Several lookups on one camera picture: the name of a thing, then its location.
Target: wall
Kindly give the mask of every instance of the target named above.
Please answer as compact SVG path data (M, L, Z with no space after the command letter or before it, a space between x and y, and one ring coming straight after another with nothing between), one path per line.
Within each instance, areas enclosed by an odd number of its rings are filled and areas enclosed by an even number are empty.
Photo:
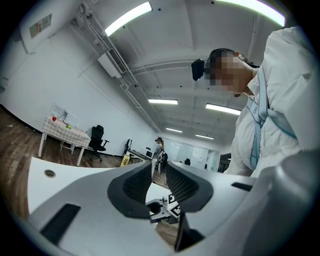
M220 154L228 154L231 153L231 145L232 145L232 141L234 140L234 134L231 134L230 136L227 136L224 139L224 146L222 147Z
M215 172L218 169L218 162L220 160L220 154L218 151L209 150L207 156L207 169Z
M104 127L107 154L123 155L152 147L156 133L135 110L119 87L96 61L97 53L70 24L25 54L20 42L9 41L0 75L10 77L1 103L18 118L42 131L53 103L78 117L79 128Z
M201 148L205 148L208 150L214 151L221 151L225 147L225 143L222 139L215 138L213 140L207 138L199 138L198 137L186 137L180 133L169 133L169 132L162 132L158 133L158 137L167 138L170 140L175 140L178 142L198 146Z

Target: checkered tablecloth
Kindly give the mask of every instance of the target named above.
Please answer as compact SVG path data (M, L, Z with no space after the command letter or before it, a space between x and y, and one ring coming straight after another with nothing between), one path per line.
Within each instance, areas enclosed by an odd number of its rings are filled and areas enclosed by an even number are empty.
M63 121L59 119L53 121L52 116L48 116L44 120L43 132L70 144L76 144L79 147L87 148L91 140L90 137L82 130L73 127L72 129L68 129L66 126L67 125Z

